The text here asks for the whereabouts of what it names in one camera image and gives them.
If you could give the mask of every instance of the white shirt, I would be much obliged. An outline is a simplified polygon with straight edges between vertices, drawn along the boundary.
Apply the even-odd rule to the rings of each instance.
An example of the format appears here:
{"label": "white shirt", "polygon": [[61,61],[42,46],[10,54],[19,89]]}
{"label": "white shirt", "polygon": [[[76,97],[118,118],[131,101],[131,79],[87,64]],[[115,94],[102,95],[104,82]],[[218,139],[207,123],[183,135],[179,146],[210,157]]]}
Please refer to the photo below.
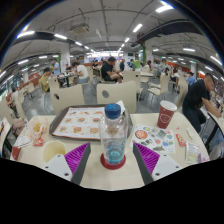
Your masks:
{"label": "white shirt", "polygon": [[79,76],[79,79],[86,79],[89,77],[88,71],[84,65],[78,65],[77,72],[81,72],[81,71],[83,73],[83,76]]}

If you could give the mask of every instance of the snack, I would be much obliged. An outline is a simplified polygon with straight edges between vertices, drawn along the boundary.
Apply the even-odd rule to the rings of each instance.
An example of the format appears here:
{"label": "snack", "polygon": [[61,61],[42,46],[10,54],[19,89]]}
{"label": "snack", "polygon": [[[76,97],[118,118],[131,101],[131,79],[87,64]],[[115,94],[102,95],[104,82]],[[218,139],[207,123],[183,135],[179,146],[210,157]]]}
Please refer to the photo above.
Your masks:
{"label": "snack", "polygon": [[61,127],[60,132],[65,132],[67,130],[66,127]]}
{"label": "snack", "polygon": [[98,128],[90,128],[91,134],[96,134],[98,132]]}
{"label": "snack", "polygon": [[184,139],[180,135],[176,135],[180,147],[186,146]]}
{"label": "snack", "polygon": [[78,122],[80,122],[80,123],[83,122],[83,121],[85,121],[85,118],[79,118],[78,119]]}
{"label": "snack", "polygon": [[35,126],[34,126],[34,128],[33,128],[33,130],[34,130],[34,132],[39,132],[40,131],[40,127],[41,127],[41,123],[40,122],[38,122]]}
{"label": "snack", "polygon": [[71,118],[67,118],[65,119],[65,123],[69,123],[72,119]]}
{"label": "snack", "polygon": [[100,121],[99,118],[93,118],[93,123],[98,123]]}
{"label": "snack", "polygon": [[74,129],[73,129],[73,132],[74,133],[80,133],[82,131],[82,128],[81,127],[75,127]]}

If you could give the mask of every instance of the column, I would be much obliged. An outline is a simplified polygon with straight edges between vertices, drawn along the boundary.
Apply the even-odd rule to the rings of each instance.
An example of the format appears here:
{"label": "column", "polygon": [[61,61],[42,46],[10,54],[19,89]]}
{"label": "column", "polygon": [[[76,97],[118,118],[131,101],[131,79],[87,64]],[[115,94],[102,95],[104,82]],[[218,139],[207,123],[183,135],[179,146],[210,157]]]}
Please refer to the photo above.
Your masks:
{"label": "column", "polygon": [[68,43],[60,43],[61,44],[61,61],[60,67],[61,72],[65,72],[66,64],[70,66],[70,51]]}

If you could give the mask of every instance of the table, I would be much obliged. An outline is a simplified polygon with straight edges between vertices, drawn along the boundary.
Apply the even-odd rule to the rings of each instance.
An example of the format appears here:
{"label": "table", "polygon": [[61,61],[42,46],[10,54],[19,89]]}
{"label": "table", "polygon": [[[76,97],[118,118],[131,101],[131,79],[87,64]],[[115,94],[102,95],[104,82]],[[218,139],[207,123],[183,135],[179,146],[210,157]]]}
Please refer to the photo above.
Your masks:
{"label": "table", "polygon": [[[133,154],[133,149],[129,147],[133,130],[135,124],[143,124],[148,126],[157,126],[159,114],[132,114],[131,119],[133,122],[132,132],[126,142],[125,147],[125,156],[126,163],[119,170],[107,170],[105,169],[101,162],[100,156],[103,152],[101,148],[100,142],[91,142],[91,154],[86,164],[86,169],[83,174],[82,181],[80,185],[84,188],[91,189],[102,189],[102,190],[123,190],[123,189],[133,189],[140,188],[144,186],[144,182],[141,177],[141,173],[136,161],[136,158]],[[44,121],[47,117],[49,124],[54,120],[55,116],[38,116],[40,121]],[[192,132],[194,133],[194,139],[190,139],[186,132],[186,128],[191,127]],[[200,149],[204,156],[208,157],[206,148],[191,126],[189,121],[185,118],[184,115],[176,112],[172,118],[170,125],[168,126],[169,130],[173,130],[174,135],[180,134],[185,140],[190,141],[191,143],[195,143],[200,146]],[[49,141],[57,140],[57,138],[50,136],[49,133],[45,133],[42,135],[44,140],[44,144]],[[73,150],[74,148],[86,143],[86,141],[77,141],[77,140],[59,140],[62,141],[65,146],[67,152]],[[185,149],[180,148],[177,139],[175,138],[175,146],[176,146],[176,155],[171,155],[171,157],[176,160],[181,166],[187,167],[189,164],[185,163]],[[32,145],[28,145],[21,149],[21,152],[18,157],[18,162],[31,164],[37,167],[43,167],[45,162],[42,159],[44,147],[33,147]]]}
{"label": "table", "polygon": [[212,133],[210,134],[209,138],[207,139],[207,142],[205,143],[205,147],[207,148],[207,150],[209,150],[209,144],[210,144],[211,140],[213,139],[213,137],[214,137],[216,131],[218,130],[218,128],[220,129],[220,131],[222,132],[222,135],[224,137],[224,121],[223,121],[223,118],[217,118],[215,115],[213,115],[210,112],[208,112],[208,115],[215,122],[215,127],[213,128]]}

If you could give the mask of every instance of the drink cup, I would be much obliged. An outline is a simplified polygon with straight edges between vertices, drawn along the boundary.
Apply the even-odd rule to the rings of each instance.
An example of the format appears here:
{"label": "drink cup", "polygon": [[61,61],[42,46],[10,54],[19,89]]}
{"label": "drink cup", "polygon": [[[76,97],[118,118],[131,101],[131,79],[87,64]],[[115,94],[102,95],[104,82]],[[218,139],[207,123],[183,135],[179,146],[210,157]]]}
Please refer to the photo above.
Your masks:
{"label": "drink cup", "polygon": [[169,101],[162,101],[160,103],[160,112],[157,126],[166,129],[173,117],[174,112],[177,111],[177,106]]}

